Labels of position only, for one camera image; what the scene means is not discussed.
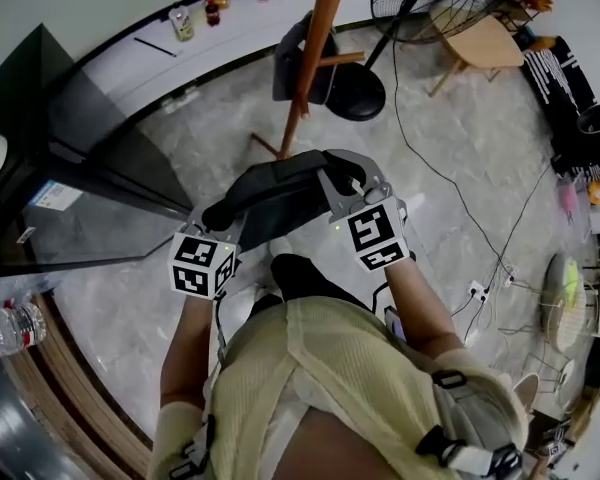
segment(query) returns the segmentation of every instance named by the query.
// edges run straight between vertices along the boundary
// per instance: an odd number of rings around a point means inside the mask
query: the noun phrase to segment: gray floor
[[[341,49],[369,52],[377,39],[374,29],[348,32],[341,35]],[[312,107],[311,119],[300,123],[293,151],[344,148],[372,157],[407,201],[409,246],[418,255],[420,268],[450,310],[457,309],[467,302],[471,280],[488,282],[495,255],[453,186],[407,149],[395,116],[390,52],[387,49],[374,66],[387,90],[383,112],[372,121],[352,123],[326,108]],[[492,83],[483,74],[466,73],[431,99],[428,92],[448,62],[439,45],[398,48],[398,111],[408,140],[458,183],[471,212],[494,247],[501,250],[547,165],[549,130],[517,70],[500,74]],[[282,136],[288,103],[272,102],[271,77],[272,60],[260,60],[204,85],[197,99],[174,113],[159,111],[141,124],[168,155],[194,202],[225,191],[249,165],[270,160],[248,136],[251,131],[273,141]],[[582,247],[568,245],[575,242],[557,206],[555,184],[550,170],[507,249],[507,261],[518,267],[518,279],[535,287],[542,285],[548,261],[556,251],[566,248],[582,254]],[[370,303],[373,290],[383,281],[382,274],[365,274],[328,233],[326,218],[298,229],[290,240],[295,251],[312,258],[327,277]],[[149,435],[153,435],[158,412],[161,363],[183,301],[169,290],[167,253],[163,249],[136,264],[75,271],[56,290],[79,346],[107,388]],[[229,287],[230,297],[222,306],[222,321],[229,333],[246,317],[255,284],[266,275],[263,248],[243,259],[239,276]],[[389,302],[384,294],[381,307]],[[478,308],[478,303],[472,302],[455,318],[461,336]],[[540,368],[530,352],[562,367],[564,358],[549,346],[543,352],[543,342],[536,334],[504,338],[497,331],[498,327],[518,328],[538,321],[535,294],[516,287],[502,289],[475,319],[468,345],[485,363],[514,380],[524,371]],[[556,375],[543,373],[548,378]],[[546,403],[552,402],[551,396]]]

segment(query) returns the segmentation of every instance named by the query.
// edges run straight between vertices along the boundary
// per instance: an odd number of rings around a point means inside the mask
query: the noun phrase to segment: white box
[[[176,233],[168,262],[171,289],[213,299],[234,274],[235,264],[235,245]]]
[[[345,245],[367,272],[409,257],[394,197],[333,222],[331,228],[342,234]]]

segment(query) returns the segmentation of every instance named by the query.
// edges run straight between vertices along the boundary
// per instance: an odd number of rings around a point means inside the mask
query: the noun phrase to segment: forearm
[[[160,375],[160,407],[185,401],[204,409],[213,302],[187,297]]]
[[[413,261],[394,263],[385,273],[411,347],[433,358],[462,347],[447,308]]]

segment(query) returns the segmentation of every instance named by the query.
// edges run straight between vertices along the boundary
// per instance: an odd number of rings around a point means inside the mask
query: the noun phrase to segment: wooden coat rack
[[[276,150],[271,144],[259,135],[252,133],[251,138],[262,145],[267,151],[273,154],[278,160],[289,158],[289,149],[291,142],[298,127],[298,120],[309,117],[309,90],[313,84],[316,70],[323,66],[335,66],[338,64],[348,64],[364,60],[364,52],[346,53],[335,55],[333,57],[322,58],[322,50],[327,41],[327,37],[333,26],[333,19],[340,5],[340,0],[316,0],[313,8],[311,24],[309,25],[309,34],[305,41],[305,48],[302,54],[302,63],[300,73],[298,74],[298,84],[296,86],[295,96],[291,101],[287,125],[282,137],[282,146]]]

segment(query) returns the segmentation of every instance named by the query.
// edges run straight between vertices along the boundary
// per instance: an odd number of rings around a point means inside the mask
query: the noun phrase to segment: white shelf
[[[180,42],[170,21],[155,20],[107,48],[84,66],[89,78],[130,117],[183,84],[233,60],[278,44],[315,0],[231,0],[220,25],[210,27],[204,3],[190,7],[194,37]],[[369,0],[342,0],[334,25],[371,18]],[[143,39],[172,57],[135,41]]]

